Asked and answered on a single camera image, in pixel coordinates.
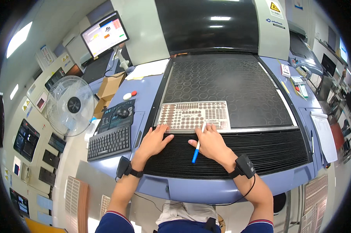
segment wrist-mounted device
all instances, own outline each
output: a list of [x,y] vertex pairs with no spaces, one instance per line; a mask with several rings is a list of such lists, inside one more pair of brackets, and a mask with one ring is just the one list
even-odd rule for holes
[[235,170],[229,173],[231,179],[234,179],[238,175],[246,176],[248,179],[250,179],[256,173],[256,169],[253,167],[252,162],[245,153],[239,156],[235,160],[235,163]]
[[132,169],[130,160],[124,156],[121,156],[116,170],[116,177],[121,179],[122,175],[128,176],[129,174],[141,178],[143,176],[143,171],[136,171]]

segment computer mouse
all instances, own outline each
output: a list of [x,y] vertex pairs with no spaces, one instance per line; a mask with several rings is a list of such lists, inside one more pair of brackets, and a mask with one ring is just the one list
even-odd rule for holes
[[120,107],[117,109],[116,114],[121,118],[127,118],[129,116],[129,111],[124,107]]

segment blue shirt sleeve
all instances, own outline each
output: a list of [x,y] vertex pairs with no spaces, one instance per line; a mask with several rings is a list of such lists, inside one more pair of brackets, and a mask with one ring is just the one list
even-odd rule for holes
[[122,214],[115,211],[107,211],[99,222],[95,233],[134,233],[130,221]]
[[254,220],[241,233],[274,233],[273,224],[269,220]]

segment white button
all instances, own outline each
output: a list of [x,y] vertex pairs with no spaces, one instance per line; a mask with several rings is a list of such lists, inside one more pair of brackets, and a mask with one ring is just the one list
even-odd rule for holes
[[131,93],[126,93],[125,95],[124,95],[124,100],[128,100],[128,99],[130,99],[131,98]]

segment white electric fan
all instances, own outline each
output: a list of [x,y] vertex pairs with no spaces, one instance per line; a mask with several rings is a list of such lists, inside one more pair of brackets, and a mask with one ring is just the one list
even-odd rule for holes
[[89,126],[94,114],[94,94],[88,83],[74,75],[64,76],[47,96],[47,117],[64,136],[76,136]]

